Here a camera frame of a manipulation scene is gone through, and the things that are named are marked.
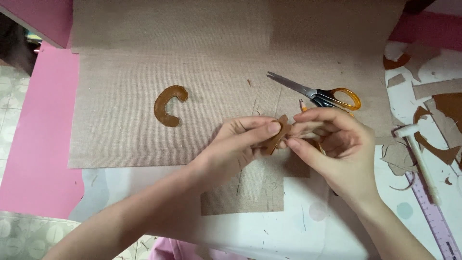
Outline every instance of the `purple ruler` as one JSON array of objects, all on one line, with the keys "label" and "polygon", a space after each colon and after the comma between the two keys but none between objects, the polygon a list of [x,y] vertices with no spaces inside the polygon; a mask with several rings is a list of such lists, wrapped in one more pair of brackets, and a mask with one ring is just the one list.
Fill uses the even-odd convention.
[{"label": "purple ruler", "polygon": [[[415,197],[417,198],[422,212],[427,219],[430,230],[435,237],[436,243],[438,244],[444,260],[462,260],[461,252],[457,247],[456,241],[449,230],[448,224],[446,223],[440,208],[435,204],[430,203],[419,175],[416,173],[414,176],[415,182],[412,186],[412,190],[414,191]],[[411,183],[413,173],[406,172],[406,178],[409,183]]]}]

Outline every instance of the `forearm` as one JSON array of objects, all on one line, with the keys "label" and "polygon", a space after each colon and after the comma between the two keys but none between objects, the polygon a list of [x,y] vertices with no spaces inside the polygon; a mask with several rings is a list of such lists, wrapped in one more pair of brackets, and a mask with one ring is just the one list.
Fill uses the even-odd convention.
[{"label": "forearm", "polygon": [[434,259],[381,199],[355,211],[383,260]]},{"label": "forearm", "polygon": [[149,228],[155,230],[185,198],[202,193],[188,165],[102,210],[69,233],[44,259],[113,259]]}]

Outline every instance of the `scissors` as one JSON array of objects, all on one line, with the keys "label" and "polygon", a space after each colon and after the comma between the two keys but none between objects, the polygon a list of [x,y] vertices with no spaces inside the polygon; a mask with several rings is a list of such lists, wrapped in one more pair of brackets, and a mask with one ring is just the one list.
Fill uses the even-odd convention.
[{"label": "scissors", "polygon": [[[293,82],[292,80],[286,79],[283,76],[279,76],[276,73],[269,72],[269,75],[266,75],[268,78],[281,83],[282,85],[293,89],[299,93],[302,93],[307,98],[311,100],[318,107],[344,107],[351,111],[357,110],[361,107],[361,100],[359,97],[351,90],[339,87],[332,90],[322,90],[322,89],[312,89],[310,87],[305,87],[301,84]],[[347,94],[354,102],[354,105],[344,103],[334,97],[335,92],[343,92]]]}]

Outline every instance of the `hand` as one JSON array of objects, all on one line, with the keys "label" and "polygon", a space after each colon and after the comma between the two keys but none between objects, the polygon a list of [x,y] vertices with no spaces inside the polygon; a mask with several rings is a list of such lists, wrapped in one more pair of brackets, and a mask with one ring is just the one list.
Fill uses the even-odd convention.
[{"label": "hand", "polygon": [[[373,129],[337,108],[312,108],[293,118],[287,145],[353,209],[380,199],[374,177]],[[319,142],[326,155],[301,138]]]},{"label": "hand", "polygon": [[231,179],[262,155],[259,143],[277,135],[281,129],[275,118],[251,116],[226,121],[212,143],[190,164],[198,169],[204,191]]}]

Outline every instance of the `white hammer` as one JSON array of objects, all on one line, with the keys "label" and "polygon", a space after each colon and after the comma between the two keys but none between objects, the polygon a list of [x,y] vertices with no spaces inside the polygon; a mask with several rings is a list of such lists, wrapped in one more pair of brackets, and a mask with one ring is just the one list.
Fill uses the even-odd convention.
[{"label": "white hammer", "polygon": [[411,150],[414,153],[415,158],[417,159],[417,163],[419,165],[420,170],[422,171],[422,175],[424,176],[425,182],[428,186],[428,192],[432,198],[432,201],[435,205],[441,205],[441,199],[439,198],[438,191],[436,190],[435,183],[433,182],[432,176],[427,168],[427,165],[422,158],[422,154],[420,153],[419,145],[415,140],[414,134],[420,130],[418,124],[410,124],[398,130],[395,130],[395,134],[397,137],[405,137],[407,142],[411,146]]}]

